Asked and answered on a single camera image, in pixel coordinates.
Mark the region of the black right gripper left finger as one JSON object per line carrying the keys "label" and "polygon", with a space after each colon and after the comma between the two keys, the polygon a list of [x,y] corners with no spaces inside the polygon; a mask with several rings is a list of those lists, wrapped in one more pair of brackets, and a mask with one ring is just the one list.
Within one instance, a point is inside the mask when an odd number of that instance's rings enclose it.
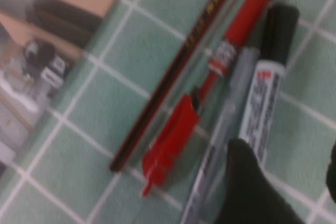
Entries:
{"label": "black right gripper left finger", "polygon": [[231,139],[227,150],[226,223],[304,223],[263,174],[244,140]]}

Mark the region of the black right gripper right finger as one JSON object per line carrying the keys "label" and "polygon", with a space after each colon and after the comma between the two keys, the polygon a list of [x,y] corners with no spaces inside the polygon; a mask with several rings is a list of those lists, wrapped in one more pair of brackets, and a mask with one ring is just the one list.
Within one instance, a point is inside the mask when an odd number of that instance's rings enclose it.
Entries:
{"label": "black right gripper right finger", "polygon": [[335,144],[331,150],[330,163],[328,165],[325,183],[330,193],[330,197],[333,202],[335,202]]}

